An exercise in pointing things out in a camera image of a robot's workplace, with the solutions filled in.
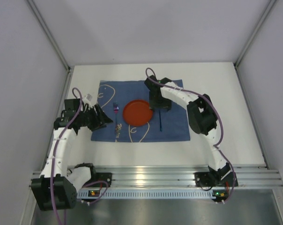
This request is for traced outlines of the iridescent purple fork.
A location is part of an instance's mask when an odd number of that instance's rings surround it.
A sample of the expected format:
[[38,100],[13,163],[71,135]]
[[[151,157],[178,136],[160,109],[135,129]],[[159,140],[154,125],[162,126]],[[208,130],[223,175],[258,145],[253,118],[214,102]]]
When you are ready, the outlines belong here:
[[119,105],[117,102],[113,102],[113,111],[115,113],[115,138],[119,138],[121,125],[118,122],[118,112],[119,112]]

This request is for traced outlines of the orange plastic plate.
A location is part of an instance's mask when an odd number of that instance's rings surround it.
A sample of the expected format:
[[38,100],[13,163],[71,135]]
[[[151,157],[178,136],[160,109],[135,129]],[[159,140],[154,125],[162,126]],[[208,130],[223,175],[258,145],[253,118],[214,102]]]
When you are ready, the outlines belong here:
[[153,110],[149,103],[142,99],[137,99],[127,103],[122,113],[126,124],[140,127],[147,124],[153,116]]

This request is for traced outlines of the blue metal spoon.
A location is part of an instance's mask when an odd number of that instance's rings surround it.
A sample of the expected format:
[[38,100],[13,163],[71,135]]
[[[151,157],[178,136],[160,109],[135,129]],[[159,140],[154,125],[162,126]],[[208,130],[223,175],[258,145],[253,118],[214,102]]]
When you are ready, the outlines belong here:
[[162,131],[163,131],[163,128],[162,128],[161,110],[159,110],[159,126],[160,126],[160,132],[162,132]]

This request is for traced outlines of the blue cloth placemat gold print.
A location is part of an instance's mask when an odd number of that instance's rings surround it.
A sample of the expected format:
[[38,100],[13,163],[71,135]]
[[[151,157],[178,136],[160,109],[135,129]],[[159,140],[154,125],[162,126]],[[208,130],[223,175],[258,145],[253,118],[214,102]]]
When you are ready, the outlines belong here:
[[[130,101],[149,100],[149,90],[143,81],[101,81],[97,102],[104,113],[113,120],[107,127],[96,130],[91,140],[96,142],[150,143],[182,142],[190,140],[189,124],[185,109],[172,103],[171,110],[161,110],[162,128],[159,126],[159,110],[155,110],[152,119],[140,127],[125,123],[122,113]],[[121,125],[119,138],[115,138],[115,113],[113,102],[119,105],[118,122]]]

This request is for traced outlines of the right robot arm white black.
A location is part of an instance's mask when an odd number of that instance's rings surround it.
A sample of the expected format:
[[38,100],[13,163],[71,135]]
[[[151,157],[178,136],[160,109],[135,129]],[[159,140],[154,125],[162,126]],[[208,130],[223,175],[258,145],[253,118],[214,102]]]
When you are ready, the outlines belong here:
[[230,176],[236,180],[232,164],[219,149],[223,139],[223,125],[210,97],[184,90],[168,78],[157,80],[155,75],[148,76],[144,82],[149,89],[151,109],[171,109],[174,102],[187,111],[190,128],[202,135],[208,143],[208,177],[214,186]]

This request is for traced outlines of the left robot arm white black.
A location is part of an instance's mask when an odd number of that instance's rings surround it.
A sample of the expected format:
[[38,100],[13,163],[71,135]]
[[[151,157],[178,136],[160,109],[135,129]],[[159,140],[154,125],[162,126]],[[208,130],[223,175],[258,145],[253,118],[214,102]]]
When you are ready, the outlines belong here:
[[66,99],[65,109],[53,124],[53,141],[49,157],[39,176],[31,182],[31,190],[41,211],[72,209],[76,205],[78,192],[85,187],[105,184],[110,186],[105,173],[100,180],[92,163],[80,163],[68,169],[68,158],[80,128],[95,131],[106,127],[112,120],[99,104],[91,105],[87,100]]

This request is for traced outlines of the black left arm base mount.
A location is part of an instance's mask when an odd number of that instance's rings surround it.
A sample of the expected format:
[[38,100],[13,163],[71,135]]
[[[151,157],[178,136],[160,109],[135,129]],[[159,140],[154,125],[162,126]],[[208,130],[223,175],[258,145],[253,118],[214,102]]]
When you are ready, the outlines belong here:
[[83,187],[105,187],[106,183],[108,187],[112,184],[111,172],[99,172],[96,170],[93,164],[87,164],[90,170],[91,178],[84,183]]

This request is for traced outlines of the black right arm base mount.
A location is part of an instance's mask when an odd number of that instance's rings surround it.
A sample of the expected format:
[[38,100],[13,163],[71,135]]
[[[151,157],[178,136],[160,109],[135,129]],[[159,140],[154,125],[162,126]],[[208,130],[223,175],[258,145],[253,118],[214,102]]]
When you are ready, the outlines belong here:
[[203,190],[211,190],[214,187],[237,187],[236,173],[231,170],[229,163],[221,169],[214,170],[208,167],[208,172],[196,172],[194,174],[196,187]]

